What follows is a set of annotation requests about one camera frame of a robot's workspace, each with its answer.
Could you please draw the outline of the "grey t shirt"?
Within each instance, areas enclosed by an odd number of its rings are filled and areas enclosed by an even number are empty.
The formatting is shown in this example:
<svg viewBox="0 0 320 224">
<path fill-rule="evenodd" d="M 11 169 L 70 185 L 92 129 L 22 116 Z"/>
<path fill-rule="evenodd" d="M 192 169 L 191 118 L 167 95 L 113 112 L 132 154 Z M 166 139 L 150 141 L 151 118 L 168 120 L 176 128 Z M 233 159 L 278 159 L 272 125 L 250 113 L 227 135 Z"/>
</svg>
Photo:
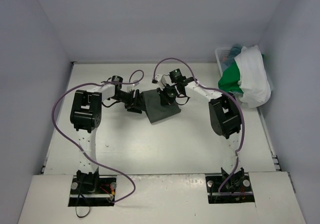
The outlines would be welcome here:
<svg viewBox="0 0 320 224">
<path fill-rule="evenodd" d="M 142 97 L 146 107 L 145 112 L 151 124 L 181 113 L 181 109 L 176 103 L 161 105 L 160 95 L 156 90 L 143 91 Z"/>
</svg>

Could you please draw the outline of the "white t shirt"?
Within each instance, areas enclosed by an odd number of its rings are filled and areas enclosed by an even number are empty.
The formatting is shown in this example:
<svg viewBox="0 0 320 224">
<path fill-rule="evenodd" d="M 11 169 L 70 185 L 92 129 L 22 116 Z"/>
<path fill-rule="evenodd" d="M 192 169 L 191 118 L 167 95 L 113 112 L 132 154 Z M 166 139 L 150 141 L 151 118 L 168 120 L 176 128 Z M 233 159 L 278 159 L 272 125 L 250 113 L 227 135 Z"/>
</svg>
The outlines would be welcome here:
<svg viewBox="0 0 320 224">
<path fill-rule="evenodd" d="M 257 45 L 241 50 L 234 59 L 240 79 L 238 85 L 243 94 L 240 101 L 249 108 L 265 104 L 271 96 L 271 87 L 264 67 L 262 53 Z"/>
</svg>

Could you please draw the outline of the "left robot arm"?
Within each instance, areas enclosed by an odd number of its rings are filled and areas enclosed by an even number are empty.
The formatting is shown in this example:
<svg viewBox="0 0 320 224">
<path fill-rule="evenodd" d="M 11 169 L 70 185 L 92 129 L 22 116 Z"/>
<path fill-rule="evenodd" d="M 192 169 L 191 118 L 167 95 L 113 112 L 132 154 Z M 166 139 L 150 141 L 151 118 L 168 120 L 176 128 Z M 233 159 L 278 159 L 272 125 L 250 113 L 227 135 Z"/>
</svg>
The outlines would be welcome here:
<svg viewBox="0 0 320 224">
<path fill-rule="evenodd" d="M 96 193 L 100 187 L 99 165 L 96 158 L 96 133 L 102 121 L 102 103 L 113 99 L 124 103 L 129 112 L 141 114 L 145 104 L 142 94 L 128 85 L 122 90 L 123 78 L 112 76 L 111 81 L 97 84 L 89 90 L 77 90 L 72 103 L 70 122 L 78 135 L 77 145 L 80 147 L 77 180 L 82 188 L 90 194 Z"/>
</svg>

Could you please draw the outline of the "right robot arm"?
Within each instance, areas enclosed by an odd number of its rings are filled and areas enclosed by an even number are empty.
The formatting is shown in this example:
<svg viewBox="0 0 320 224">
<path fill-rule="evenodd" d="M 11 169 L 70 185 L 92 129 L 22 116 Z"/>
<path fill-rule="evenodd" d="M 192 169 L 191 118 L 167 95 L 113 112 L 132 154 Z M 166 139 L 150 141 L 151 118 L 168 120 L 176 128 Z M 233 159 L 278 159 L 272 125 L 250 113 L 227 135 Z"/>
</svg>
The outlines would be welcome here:
<svg viewBox="0 0 320 224">
<path fill-rule="evenodd" d="M 193 77 L 186 78 L 180 69 L 171 71 L 168 76 L 171 84 L 167 83 L 166 75 L 157 74 L 152 80 L 158 84 L 161 104 L 169 105 L 178 97 L 187 97 L 208 106 L 210 124 L 214 133 L 220 137 L 223 151 L 221 183 L 227 190 L 234 189 L 240 182 L 235 173 L 241 172 L 237 149 L 240 146 L 242 120 L 236 104 L 220 91 L 201 87 Z"/>
</svg>

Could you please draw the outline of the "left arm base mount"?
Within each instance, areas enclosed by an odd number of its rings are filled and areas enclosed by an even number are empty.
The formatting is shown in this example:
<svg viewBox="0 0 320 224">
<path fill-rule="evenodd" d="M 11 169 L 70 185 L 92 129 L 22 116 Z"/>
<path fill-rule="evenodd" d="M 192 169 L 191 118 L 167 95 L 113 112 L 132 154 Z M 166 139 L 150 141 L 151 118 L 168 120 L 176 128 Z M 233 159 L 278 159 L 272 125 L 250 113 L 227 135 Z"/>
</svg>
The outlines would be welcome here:
<svg viewBox="0 0 320 224">
<path fill-rule="evenodd" d="M 90 190 L 84 183 L 74 176 L 69 192 L 68 207 L 105 207 L 114 206 L 117 178 L 115 176 L 101 176 L 97 187 Z"/>
</svg>

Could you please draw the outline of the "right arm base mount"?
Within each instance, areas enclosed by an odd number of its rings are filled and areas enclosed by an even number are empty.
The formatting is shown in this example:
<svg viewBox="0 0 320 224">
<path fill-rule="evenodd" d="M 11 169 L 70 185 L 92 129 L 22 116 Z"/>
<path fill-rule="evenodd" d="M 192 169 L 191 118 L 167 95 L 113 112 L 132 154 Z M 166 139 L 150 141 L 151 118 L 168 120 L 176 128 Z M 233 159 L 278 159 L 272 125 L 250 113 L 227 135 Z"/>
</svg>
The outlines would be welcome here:
<svg viewBox="0 0 320 224">
<path fill-rule="evenodd" d="M 226 183 L 219 191 L 223 182 L 221 175 L 206 175 L 205 183 L 207 189 L 207 198 L 209 204 L 236 204 L 236 203 L 254 203 L 251 181 L 248 174 L 238 183 L 229 185 Z"/>
</svg>

